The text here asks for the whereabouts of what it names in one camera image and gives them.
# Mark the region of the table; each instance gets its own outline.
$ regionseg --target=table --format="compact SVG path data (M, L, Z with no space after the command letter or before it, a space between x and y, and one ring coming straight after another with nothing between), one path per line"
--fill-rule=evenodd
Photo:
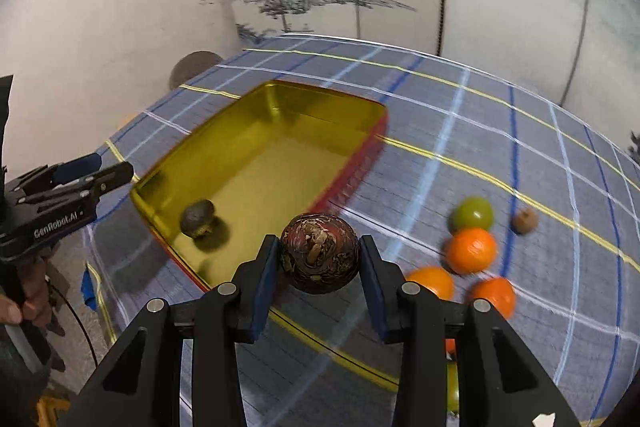
M142 176L216 111L274 78L388 107L385 148L342 217L404 272L440 263L447 215L464 196L492 202L499 254L488 274L514 285L510 323L580 420L605 417L638 367L640 343L640 171L626 153L490 74L376 42L283 34L135 117L98 149L103 164L126 158ZM173 303L201 294L152 238L127 191L103 197L97 222L83 232L113 338L150 298ZM537 210L540 224L517 237L508 223L524 205ZM476 280L456 277L456 300ZM238 346L248 424L389 425L401 349L378 342L365 309L357 278L325 296L288 290L263 336Z

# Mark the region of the decorative ball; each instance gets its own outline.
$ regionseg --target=decorative ball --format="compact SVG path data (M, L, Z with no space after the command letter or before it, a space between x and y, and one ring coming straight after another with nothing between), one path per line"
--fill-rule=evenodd
M292 285L311 294L330 293L360 269L358 236L332 214L301 214L282 231L280 264Z
M494 223L494 211L491 203L480 196L466 198L453 211L451 226L455 233L465 229L489 230Z
M450 301L453 298L455 291L453 277L440 266L418 268L412 271L406 279L431 290L439 299Z
M513 218L511 218L511 228L518 235L524 235L535 230L538 226L538 221L538 214L528 206L514 214Z
M447 264L458 275L469 275L489 268L495 259L497 245L484 229L457 232L449 241L445 253Z
M513 310L516 307L516 294L513 291L513 286L504 277L487 279L473 286L469 292L468 301L476 299L486 299L491 302L505 319L513 315Z
M216 208L209 200L190 204L180 215L180 231L192 239L213 232L216 222L215 212Z

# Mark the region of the human hand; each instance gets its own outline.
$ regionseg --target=human hand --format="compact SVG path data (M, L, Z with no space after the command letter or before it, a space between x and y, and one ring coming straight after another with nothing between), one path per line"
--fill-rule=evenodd
M31 321L34 326L44 327L51 320L45 262L38 259L36 263L18 266L17 272L25 301L20 307L11 299L0 295L0 324L17 325L25 320Z

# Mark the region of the green tomato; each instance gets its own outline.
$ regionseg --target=green tomato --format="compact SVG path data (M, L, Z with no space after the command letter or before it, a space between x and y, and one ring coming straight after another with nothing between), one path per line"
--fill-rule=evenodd
M447 362L447 411L460 411L460 389L458 387L458 365Z
M489 230L493 223L494 211L491 203L479 196L463 200L451 216L452 232L464 229Z

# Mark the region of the orange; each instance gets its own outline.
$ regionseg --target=orange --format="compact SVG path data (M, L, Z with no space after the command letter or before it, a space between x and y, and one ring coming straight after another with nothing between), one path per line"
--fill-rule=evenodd
M483 229L456 232L446 249L447 263L459 275L469 275L489 268L497 247L494 237Z
M440 299L450 301L453 298L453 277L440 266L427 266L412 271L406 279L417 282L434 292Z
M445 349L447 353L450 355L456 354L456 340L455 339L445 339Z
M486 299L497 309L505 319L513 314L516 307L516 294L513 286L504 277L494 277L479 282L469 293L469 300Z

